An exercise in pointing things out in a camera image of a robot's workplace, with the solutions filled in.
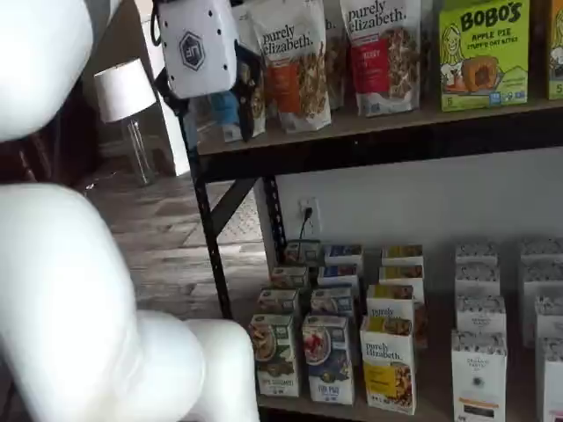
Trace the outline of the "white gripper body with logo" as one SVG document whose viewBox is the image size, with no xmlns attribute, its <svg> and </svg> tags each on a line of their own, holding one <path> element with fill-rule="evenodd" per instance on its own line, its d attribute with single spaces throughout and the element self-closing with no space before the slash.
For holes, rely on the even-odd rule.
<svg viewBox="0 0 563 422">
<path fill-rule="evenodd" d="M 169 85 L 178 98 L 235 84 L 238 30 L 229 1 L 160 1 L 157 17 Z"/>
</svg>

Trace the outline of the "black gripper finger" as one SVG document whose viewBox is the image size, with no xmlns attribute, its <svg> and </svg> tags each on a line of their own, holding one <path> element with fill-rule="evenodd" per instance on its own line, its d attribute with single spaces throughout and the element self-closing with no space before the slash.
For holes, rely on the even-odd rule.
<svg viewBox="0 0 563 422">
<path fill-rule="evenodd" d="M 237 78 L 232 93 L 238 101 L 238 124 L 242 140 L 247 142 L 255 133 L 255 121 L 264 117 L 266 102 L 264 93 L 263 63 L 260 55 L 235 43 Z"/>
<path fill-rule="evenodd" d="M 166 68 L 162 68 L 154 80 L 154 87 L 160 94 L 165 104 L 177 117 L 183 117 L 189 113 L 189 98 L 179 98 L 173 91 L 168 80 Z"/>
</svg>

